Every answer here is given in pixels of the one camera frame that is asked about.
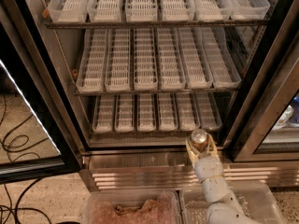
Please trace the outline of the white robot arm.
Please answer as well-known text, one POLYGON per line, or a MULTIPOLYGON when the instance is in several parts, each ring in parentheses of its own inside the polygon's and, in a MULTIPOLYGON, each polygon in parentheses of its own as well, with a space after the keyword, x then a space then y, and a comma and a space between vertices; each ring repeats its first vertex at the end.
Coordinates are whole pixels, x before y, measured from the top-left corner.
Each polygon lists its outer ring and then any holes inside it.
POLYGON ((217 147, 212 136, 194 130, 186 140, 186 149, 207 203, 207 224, 261 224, 247 217, 229 187, 217 147))

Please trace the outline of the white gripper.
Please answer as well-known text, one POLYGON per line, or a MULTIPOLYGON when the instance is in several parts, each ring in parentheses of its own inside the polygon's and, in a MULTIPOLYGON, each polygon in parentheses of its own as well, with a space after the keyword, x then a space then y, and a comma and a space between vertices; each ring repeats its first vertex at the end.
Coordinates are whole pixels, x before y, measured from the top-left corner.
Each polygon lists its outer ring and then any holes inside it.
POLYGON ((224 177, 222 162, 218 159, 219 154, 213 137, 207 136, 207 157, 200 158, 201 152, 196 148, 191 138, 185 141, 189 159, 193 165, 194 172, 200 183, 214 177, 224 177))

